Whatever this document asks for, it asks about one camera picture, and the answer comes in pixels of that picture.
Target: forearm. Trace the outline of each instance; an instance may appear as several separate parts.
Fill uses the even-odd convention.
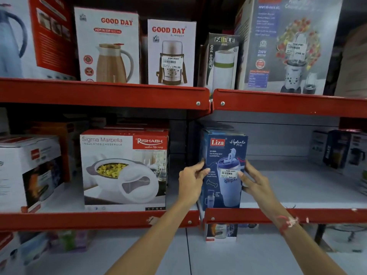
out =
[[[189,209],[176,202],[105,275],[154,275]]]
[[[278,214],[291,216],[285,208]],[[276,217],[273,222],[280,228],[284,222]],[[284,239],[304,275],[347,275],[299,224],[288,228],[284,232]]]

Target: blue package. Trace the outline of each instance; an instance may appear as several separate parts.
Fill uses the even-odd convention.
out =
[[[206,208],[239,208],[248,136],[236,130],[202,129],[200,158],[210,168],[203,180],[200,202]]]

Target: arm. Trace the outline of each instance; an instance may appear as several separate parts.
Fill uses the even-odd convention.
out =
[[[261,211],[280,229],[286,220],[278,217],[291,217],[291,214],[275,197],[268,178],[261,175],[248,161],[245,170],[254,181],[239,172],[239,177],[246,185],[242,187],[243,190],[254,197]],[[347,275],[299,224],[288,228],[284,232],[284,239],[304,275]]]
[[[105,275],[154,275],[182,220],[200,196],[204,161],[186,167],[179,175],[177,202],[113,264]]]

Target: hand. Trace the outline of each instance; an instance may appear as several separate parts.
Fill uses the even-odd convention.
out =
[[[201,170],[203,166],[204,159],[194,166],[186,167],[179,174],[178,201],[188,207],[199,199],[203,178],[210,172],[209,168]]]
[[[263,176],[247,160],[245,171],[254,179],[254,181],[239,171],[238,176],[247,186],[242,186],[242,190],[254,197],[261,211],[277,227],[282,226],[277,217],[280,215],[290,217],[291,215],[287,212],[285,207],[282,206],[277,197],[275,197],[275,194],[270,187],[268,178]]]

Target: green band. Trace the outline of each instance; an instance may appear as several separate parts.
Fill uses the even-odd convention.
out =
[[[214,66],[215,67],[220,67],[221,69],[230,69],[232,67],[235,66],[235,63],[230,63],[230,64],[223,64],[223,63],[217,63],[216,61],[214,62]]]

